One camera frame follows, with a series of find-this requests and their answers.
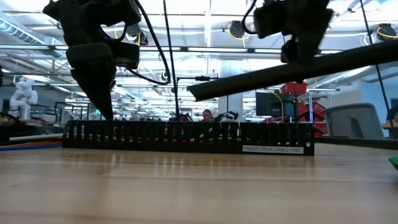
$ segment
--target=fluorescent light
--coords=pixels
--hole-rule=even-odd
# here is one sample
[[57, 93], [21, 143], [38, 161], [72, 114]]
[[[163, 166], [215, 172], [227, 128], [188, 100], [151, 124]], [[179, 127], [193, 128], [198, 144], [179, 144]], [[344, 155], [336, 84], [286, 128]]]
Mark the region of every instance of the fluorescent light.
[[210, 47], [189, 47], [189, 52], [247, 52], [247, 49], [237, 49], [237, 48], [210, 48]]
[[80, 95], [80, 96], [85, 96], [85, 97], [87, 97], [87, 95], [86, 95], [86, 93], [84, 93], [84, 92], [75, 92], [77, 95]]
[[327, 89], [327, 88], [307, 88], [308, 91], [337, 91], [337, 89]]
[[254, 49], [255, 53], [264, 53], [264, 54], [280, 54], [280, 49]]
[[49, 30], [49, 29], [57, 29], [57, 26], [32, 27], [31, 29], [32, 30]]
[[44, 83], [49, 83], [53, 82], [53, 80], [40, 76], [40, 75], [23, 75], [25, 78], [30, 78], [31, 80], [39, 81], [39, 82], [44, 82]]
[[321, 50], [321, 54], [335, 54], [340, 52], [340, 50]]
[[0, 44], [2, 50], [50, 50], [46, 45]]
[[125, 89], [123, 89], [123, 88], [121, 88], [121, 87], [118, 87], [118, 86], [113, 87], [113, 91], [114, 91], [115, 93], [119, 93], [120, 95], [126, 95], [126, 94], [128, 94], [127, 90], [125, 90]]
[[59, 45], [59, 46], [55, 46], [55, 49], [57, 50], [68, 50], [69, 46], [67, 45]]
[[[158, 52], [158, 48], [157, 47], [140, 47], [139, 48], [141, 51], [154, 51], [154, 52]], [[161, 49], [163, 51], [169, 51], [168, 47], [161, 47]], [[172, 51], [181, 51], [180, 47], [172, 47]]]
[[[187, 88], [190, 85], [178, 85], [178, 88]], [[174, 88], [172, 85], [120, 85], [120, 87], [129, 87], [129, 88]]]
[[64, 88], [64, 87], [55, 86], [54, 88], [56, 88], [56, 89], [58, 89], [58, 90], [61, 90], [61, 91], [64, 91], [64, 92], [66, 92], [66, 93], [70, 93], [70, 92], [71, 92], [70, 90], [67, 90], [67, 89]]
[[69, 84], [69, 83], [53, 83], [52, 86], [79, 86], [79, 84]]

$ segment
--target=green object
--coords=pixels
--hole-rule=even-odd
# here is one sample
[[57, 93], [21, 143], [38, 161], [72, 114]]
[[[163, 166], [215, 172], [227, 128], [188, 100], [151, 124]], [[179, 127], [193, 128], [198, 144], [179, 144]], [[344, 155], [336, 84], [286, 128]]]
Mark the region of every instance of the green object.
[[388, 159], [391, 164], [398, 170], [398, 156], [393, 156]]

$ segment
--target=wire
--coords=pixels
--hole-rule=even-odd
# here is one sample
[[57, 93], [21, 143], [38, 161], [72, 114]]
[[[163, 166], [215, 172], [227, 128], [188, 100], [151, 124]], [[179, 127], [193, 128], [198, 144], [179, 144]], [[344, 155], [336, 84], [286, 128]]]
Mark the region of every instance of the wire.
[[243, 41], [243, 48], [246, 48], [246, 43], [245, 43], [244, 40], [246, 40], [246, 39], [249, 38], [250, 36], [245, 36], [245, 37], [241, 37], [241, 38], [235, 37], [235, 36], [232, 35], [232, 33], [231, 33], [231, 24], [228, 25], [228, 33], [229, 33], [229, 35], [230, 35], [232, 38], [234, 38], [234, 39], [236, 39], [236, 40], [242, 40], [242, 41]]
[[118, 33], [116, 33], [117, 29], [118, 29], [118, 25], [116, 24], [115, 27], [114, 27], [113, 33], [114, 33], [115, 38], [118, 39], [119, 38], [118, 37]]
[[253, 0], [253, 2], [252, 2], [252, 4], [251, 4], [250, 8], [248, 9], [248, 11], [247, 11], [246, 14], [243, 16], [243, 19], [242, 19], [242, 27], [243, 27], [243, 30], [244, 30], [245, 32], [247, 32], [248, 34], [252, 34], [252, 35], [253, 35], [253, 34], [257, 34], [257, 32], [251, 31], [251, 30], [249, 30], [249, 29], [246, 27], [246, 18], [248, 17], [249, 13], [253, 10], [254, 6], [256, 6], [256, 2], [257, 2], [257, 0]]
[[380, 32], [380, 30], [382, 30], [381, 27], [379, 27], [379, 28], [377, 29], [377, 33], [378, 33], [379, 35], [383, 36], [383, 37], [387, 37], [387, 38], [398, 38], [398, 36], [396, 36], [396, 35], [395, 35], [395, 36], [391, 36], [391, 35], [383, 34], [383, 33]]
[[166, 23], [166, 30], [167, 30], [167, 41], [169, 43], [170, 61], [172, 64], [172, 78], [173, 78], [174, 100], [175, 100], [175, 118], [177, 119], [177, 121], [179, 121], [180, 120], [180, 107], [178, 106], [178, 86], [177, 86], [177, 78], [175, 77], [172, 39], [170, 37], [169, 19], [167, 18], [166, 0], [163, 0], [163, 9], [164, 9], [164, 20]]
[[279, 99], [280, 107], [282, 108], [282, 123], [283, 123], [285, 118], [284, 118], [284, 102], [283, 102], [282, 98], [280, 96], [278, 96], [278, 94], [273, 93], [271, 91], [266, 90], [266, 92], [274, 94]]
[[[160, 57], [162, 58], [162, 61], [163, 61], [164, 67], [165, 67], [165, 71], [166, 71], [166, 74], [167, 74], [167, 81], [166, 82], [160, 82], [160, 81], [157, 81], [157, 80], [153, 80], [151, 78], [148, 78], [148, 77], [145, 77], [145, 76], [141, 75], [140, 73], [135, 72], [134, 70], [132, 70], [130, 68], [126, 68], [126, 69], [129, 72], [135, 74], [135, 76], [137, 76], [139, 78], [142, 78], [144, 80], [147, 80], [148, 82], [152, 82], [152, 83], [155, 83], [155, 84], [158, 84], [158, 85], [168, 85], [171, 82], [171, 75], [170, 75], [169, 65], [167, 64], [167, 60], [166, 60], [166, 57], [165, 57], [164, 52], [162, 50], [162, 47], [159, 44], [159, 41], [158, 41], [158, 39], [156, 37], [156, 34], [154, 32], [154, 28], [152, 27], [152, 24], [150, 23], [148, 15], [146, 14], [146, 12], [145, 12], [144, 8], [142, 7], [141, 3], [138, 0], [134, 0], [134, 1], [136, 2], [139, 10], [142, 12], [142, 15], [144, 16], [144, 19], [145, 19], [145, 21], [146, 21], [146, 23], [148, 25], [149, 32], [152, 35], [152, 38], [153, 38], [153, 40], [155, 42], [155, 45], [156, 45], [157, 49], [159, 50], [159, 54], [160, 54]], [[170, 33], [169, 23], [168, 22], [166, 23], [166, 29], [167, 29], [167, 33]]]
[[138, 31], [138, 46], [141, 46], [141, 31]]
[[[365, 20], [366, 31], [368, 32], [368, 36], [369, 36], [369, 43], [370, 43], [370, 45], [373, 45], [371, 30], [370, 30], [370, 28], [369, 28], [368, 20], [366, 19], [366, 13], [365, 13], [365, 10], [364, 10], [364, 7], [363, 7], [363, 0], [359, 0], [359, 1], [361, 2], [361, 8], [362, 8], [363, 19]], [[378, 64], [375, 64], [374, 66], [376, 66], [377, 77], [379, 78], [379, 83], [380, 83], [380, 87], [381, 87], [381, 92], [382, 92], [382, 94], [383, 94], [384, 103], [386, 104], [386, 109], [387, 109], [387, 112], [388, 112], [388, 111], [390, 110], [390, 107], [389, 107], [389, 105], [388, 105], [386, 90], [384, 89], [383, 80], [382, 80], [382, 78], [381, 78], [380, 68], [379, 68], [379, 65], [378, 65]], [[389, 121], [390, 121], [391, 128], [394, 128], [394, 124], [393, 124], [392, 120], [389, 119]]]

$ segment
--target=black bar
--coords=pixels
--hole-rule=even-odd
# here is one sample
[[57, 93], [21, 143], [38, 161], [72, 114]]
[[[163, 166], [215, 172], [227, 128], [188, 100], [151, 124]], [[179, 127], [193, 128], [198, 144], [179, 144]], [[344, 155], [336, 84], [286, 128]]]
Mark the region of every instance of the black bar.
[[311, 65], [290, 63], [188, 87], [197, 100], [232, 95], [306, 78], [398, 60], [398, 40], [345, 50], [314, 59]]
[[317, 142], [327, 144], [342, 144], [358, 147], [371, 147], [377, 149], [398, 150], [398, 140], [373, 140], [373, 139], [354, 139], [354, 138], [318, 138]]

